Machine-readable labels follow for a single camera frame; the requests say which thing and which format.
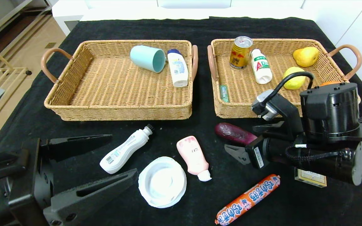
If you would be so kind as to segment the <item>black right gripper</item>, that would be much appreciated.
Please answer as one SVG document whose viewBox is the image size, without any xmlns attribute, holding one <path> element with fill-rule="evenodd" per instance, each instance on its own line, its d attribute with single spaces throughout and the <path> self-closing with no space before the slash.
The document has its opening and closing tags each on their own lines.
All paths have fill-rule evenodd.
<svg viewBox="0 0 362 226">
<path fill-rule="evenodd" d="M 284 121 L 279 121 L 273 124 L 258 125 L 252 127 L 252 130 L 258 134 L 262 134 L 270 130 L 278 130 L 283 126 Z M 239 163 L 248 165 L 252 163 L 256 169 L 263 169 L 270 163 L 281 163 L 284 165 L 292 165 L 293 162 L 286 157 L 285 150 L 292 145 L 297 139 L 296 136 L 292 138 L 281 138 L 274 136 L 259 137 L 255 135 L 245 136 L 245 148 L 225 144 L 225 151 L 235 158 Z"/>
</svg>

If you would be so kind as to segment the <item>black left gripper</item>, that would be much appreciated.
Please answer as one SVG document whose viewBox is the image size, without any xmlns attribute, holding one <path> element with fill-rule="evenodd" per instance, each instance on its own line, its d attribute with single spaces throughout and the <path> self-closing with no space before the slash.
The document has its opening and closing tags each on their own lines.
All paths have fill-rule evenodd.
<svg viewBox="0 0 362 226">
<path fill-rule="evenodd" d="M 109 144 L 111 134 L 25 141 L 18 150 L 0 153 L 0 226 L 76 226 L 126 189 L 137 169 L 76 186 L 52 195 L 50 165 Z"/>
</svg>

